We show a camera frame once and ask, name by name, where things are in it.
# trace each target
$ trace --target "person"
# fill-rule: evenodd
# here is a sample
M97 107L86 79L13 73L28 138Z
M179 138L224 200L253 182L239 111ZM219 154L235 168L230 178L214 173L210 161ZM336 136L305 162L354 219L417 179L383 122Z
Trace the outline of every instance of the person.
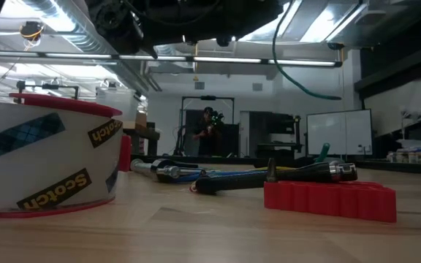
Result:
M212 107L204 109L204 115L194 130L193 140L199 140L199 156L215 156L219 154L221 132L219 126L212 123Z

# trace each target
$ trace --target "table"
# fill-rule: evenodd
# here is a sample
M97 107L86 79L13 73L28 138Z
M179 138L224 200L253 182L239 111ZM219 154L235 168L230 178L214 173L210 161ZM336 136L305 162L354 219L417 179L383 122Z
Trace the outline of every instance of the table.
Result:
M134 121L124 121L123 132L131 137L133 154L140 153L140 137L148 140L148 154L157 154L157 141L160 139L160 133L155 131L155 124L153 125L153 128L149 128Z
M0 262L421 262L421 175L359 173L397 191L398 223L268 210L262 189L204 196L130 172L109 205L0 220Z

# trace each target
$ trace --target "hanging cable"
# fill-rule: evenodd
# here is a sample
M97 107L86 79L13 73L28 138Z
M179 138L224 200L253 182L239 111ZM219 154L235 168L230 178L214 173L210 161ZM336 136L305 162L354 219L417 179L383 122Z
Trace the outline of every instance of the hanging cable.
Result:
M285 20L285 17L287 16L287 14L289 13L290 8L287 8L287 10L285 10L284 15L282 15L282 19L278 22L277 27L276 27L276 31L274 32L274 36L272 38L272 57L274 59L274 64L276 65L277 69L279 70L279 72L286 78L288 79L288 81L290 81L291 83L293 83L294 85L296 85L300 90L302 90L303 92L305 92L306 94L313 96L315 98L318 99L329 99L329 100L341 100L342 98L339 96L329 96L329 95L323 95L323 94L318 94L318 93L314 93L310 90L308 90L307 88L305 88L305 86L301 85L298 81L294 80L293 78L291 78L281 67L281 65L277 62L277 55L276 55L276 38L277 38L277 34L278 31L281 28L281 24L282 22Z
M33 47L36 47L37 45L40 45L40 37L41 37L41 34L42 34L42 31L43 31L43 28L44 28L44 26L42 26L42 28L39 30L39 31L37 31L35 34L30 34L30 35L24 35L23 33L22 33L22 26L20 27L20 31L19 31L19 33L20 33L20 35L24 38L24 40L23 40L23 45L24 45L24 47L26 47L26 48L24 48L24 52L25 51L27 51L27 50L29 50L29 49L31 49L31 48L33 48ZM6 77L7 77L7 75L11 72L11 70L14 68L14 66L19 62L19 60L20 60L20 57L17 59L17 61L0 77L0 82L1 81L3 81Z

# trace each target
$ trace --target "cardboard box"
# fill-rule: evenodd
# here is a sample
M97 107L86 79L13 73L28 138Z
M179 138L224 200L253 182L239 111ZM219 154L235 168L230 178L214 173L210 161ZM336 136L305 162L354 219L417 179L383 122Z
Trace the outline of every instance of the cardboard box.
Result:
M136 124L147 127L147 115L145 113L136 112Z

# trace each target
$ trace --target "red plastic part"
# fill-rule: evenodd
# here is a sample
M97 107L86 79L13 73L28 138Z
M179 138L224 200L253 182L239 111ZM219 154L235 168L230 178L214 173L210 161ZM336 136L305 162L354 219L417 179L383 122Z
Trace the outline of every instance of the red plastic part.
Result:
M123 135L121 138L119 170L128 172L131 165L131 137Z
M327 216L397 221L395 191L370 182L265 183L264 206Z
M115 199L107 199L95 203L91 203L88 205L78 205L74 207L67 207L67 208L60 208L55 210L46 210L46 211L34 211L34 212L8 212L8 213L0 213L0 218L34 218L34 217L41 217L41 216L54 216L54 215L62 215L65 213L72 213L77 211L82 211L94 207L98 207L100 205L105 205L109 202L112 202Z
M41 94L9 94L14 98L24 99L25 105L49 107L60 110L71 110L78 113L88 113L103 117L112 118L113 116L123 114L120 110L112 107L96 104L93 102L84 102L74 99L58 98L54 96Z

